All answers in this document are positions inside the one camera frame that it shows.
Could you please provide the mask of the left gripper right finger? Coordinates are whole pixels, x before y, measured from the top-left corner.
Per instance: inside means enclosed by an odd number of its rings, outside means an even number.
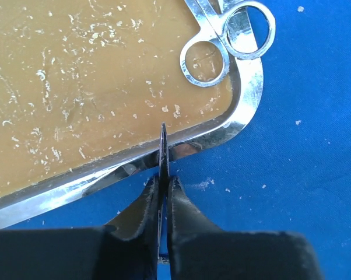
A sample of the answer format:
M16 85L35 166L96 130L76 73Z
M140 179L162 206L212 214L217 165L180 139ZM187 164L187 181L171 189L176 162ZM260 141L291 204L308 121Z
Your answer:
M172 279L323 279L307 239L294 232L229 232L209 220L173 177L167 200Z

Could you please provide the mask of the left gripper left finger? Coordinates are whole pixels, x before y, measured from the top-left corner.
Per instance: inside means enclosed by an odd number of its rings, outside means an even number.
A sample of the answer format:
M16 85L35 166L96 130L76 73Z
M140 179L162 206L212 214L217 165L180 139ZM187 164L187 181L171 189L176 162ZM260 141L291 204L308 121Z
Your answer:
M156 279L159 179L101 227L0 230L0 279Z

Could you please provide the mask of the steel tray with orange mat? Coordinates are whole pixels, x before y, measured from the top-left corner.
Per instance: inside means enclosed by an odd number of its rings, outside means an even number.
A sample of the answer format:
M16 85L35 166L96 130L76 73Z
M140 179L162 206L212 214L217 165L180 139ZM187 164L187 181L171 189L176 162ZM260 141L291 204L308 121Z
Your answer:
M198 30L184 1L0 1L0 229L151 168L161 123L183 158L250 122L262 62L195 86Z

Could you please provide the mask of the steel scissors with ring handles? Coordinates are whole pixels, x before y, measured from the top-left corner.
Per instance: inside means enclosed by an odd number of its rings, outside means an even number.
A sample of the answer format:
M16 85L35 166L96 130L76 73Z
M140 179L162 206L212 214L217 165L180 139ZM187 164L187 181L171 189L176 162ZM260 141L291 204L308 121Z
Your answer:
M180 52L180 67L186 79L195 86L208 88L219 84L230 70L230 57L238 60L254 60L262 57L272 46L275 39L276 22L272 12L258 1L220 1L221 12L216 12L210 1L185 1L188 9L200 27L200 31L191 38ZM229 23L233 16L246 7L260 11L268 24L268 35L263 45L254 52L240 52L233 47ZM223 65L220 74L212 80L197 80L187 68L188 50L195 44L207 42L213 44L221 54Z

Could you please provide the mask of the blue surgical cloth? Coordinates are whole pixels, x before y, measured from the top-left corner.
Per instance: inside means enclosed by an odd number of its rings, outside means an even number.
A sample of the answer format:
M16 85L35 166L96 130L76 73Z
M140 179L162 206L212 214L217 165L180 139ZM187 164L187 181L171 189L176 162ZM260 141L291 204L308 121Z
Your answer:
M265 5L276 36L254 118L171 172L221 228L299 232L326 279L351 279L351 1Z

